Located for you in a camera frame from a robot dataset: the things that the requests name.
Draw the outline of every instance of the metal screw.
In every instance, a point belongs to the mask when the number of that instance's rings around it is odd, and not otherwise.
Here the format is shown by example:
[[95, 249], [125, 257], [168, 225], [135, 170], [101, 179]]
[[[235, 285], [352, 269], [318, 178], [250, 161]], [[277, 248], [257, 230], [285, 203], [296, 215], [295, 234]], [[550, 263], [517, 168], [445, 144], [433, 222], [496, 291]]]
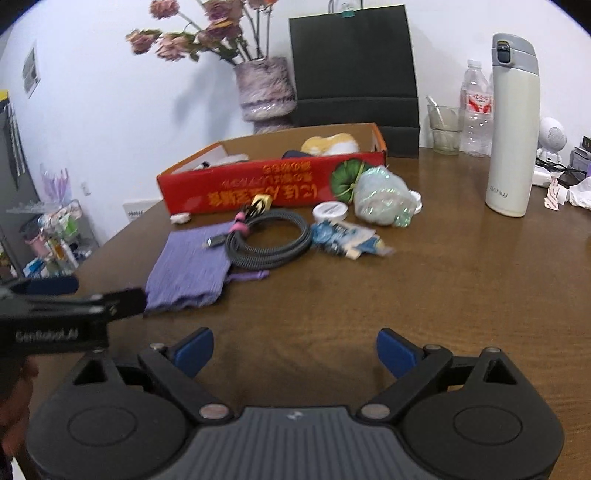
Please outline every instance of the metal screw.
[[368, 403], [361, 408], [361, 415], [370, 420], [383, 420], [390, 415], [390, 409], [381, 403]]
[[229, 413], [230, 409], [221, 403], [209, 403], [199, 410], [199, 414], [206, 420], [221, 420]]

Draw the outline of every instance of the white thermos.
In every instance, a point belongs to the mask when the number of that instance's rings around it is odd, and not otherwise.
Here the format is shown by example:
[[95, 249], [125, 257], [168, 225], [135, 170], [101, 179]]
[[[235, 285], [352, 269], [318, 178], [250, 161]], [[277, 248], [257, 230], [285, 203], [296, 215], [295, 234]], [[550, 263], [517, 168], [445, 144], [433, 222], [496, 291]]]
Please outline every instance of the white thermos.
[[540, 72], [534, 47], [515, 35], [492, 39], [495, 132], [486, 204], [522, 217], [531, 193], [540, 127]]

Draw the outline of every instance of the white speaker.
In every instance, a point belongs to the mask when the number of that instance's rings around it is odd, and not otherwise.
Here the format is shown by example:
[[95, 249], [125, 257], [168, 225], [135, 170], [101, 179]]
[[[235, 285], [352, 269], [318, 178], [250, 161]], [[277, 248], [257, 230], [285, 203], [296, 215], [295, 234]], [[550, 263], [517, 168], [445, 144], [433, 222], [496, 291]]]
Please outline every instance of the white speaker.
[[567, 142], [562, 124], [554, 118], [546, 117], [540, 120], [540, 134], [538, 142], [542, 148], [538, 149], [537, 157], [550, 163], [562, 163], [560, 152]]

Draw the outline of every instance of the bottle cap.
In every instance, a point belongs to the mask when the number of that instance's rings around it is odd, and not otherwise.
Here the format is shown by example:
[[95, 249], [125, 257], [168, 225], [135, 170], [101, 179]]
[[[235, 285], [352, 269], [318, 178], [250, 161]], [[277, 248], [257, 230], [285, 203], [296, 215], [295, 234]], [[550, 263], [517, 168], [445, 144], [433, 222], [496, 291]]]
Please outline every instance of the bottle cap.
[[343, 202], [324, 202], [312, 210], [312, 215], [314, 215], [314, 220], [317, 223], [323, 222], [324, 220], [344, 220], [347, 218], [348, 213], [349, 207]]

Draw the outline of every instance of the electrical socket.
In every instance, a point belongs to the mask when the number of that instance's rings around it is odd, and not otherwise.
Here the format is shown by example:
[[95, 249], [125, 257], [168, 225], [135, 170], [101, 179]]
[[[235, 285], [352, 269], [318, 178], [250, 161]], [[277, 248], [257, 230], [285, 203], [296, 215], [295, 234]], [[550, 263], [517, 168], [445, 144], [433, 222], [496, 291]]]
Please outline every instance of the electrical socket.
[[127, 219], [129, 222], [133, 222], [141, 217], [149, 208], [152, 208], [160, 202], [158, 200], [139, 200], [137, 202], [127, 202], [123, 204], [123, 210], [125, 210], [125, 214], [127, 215]]

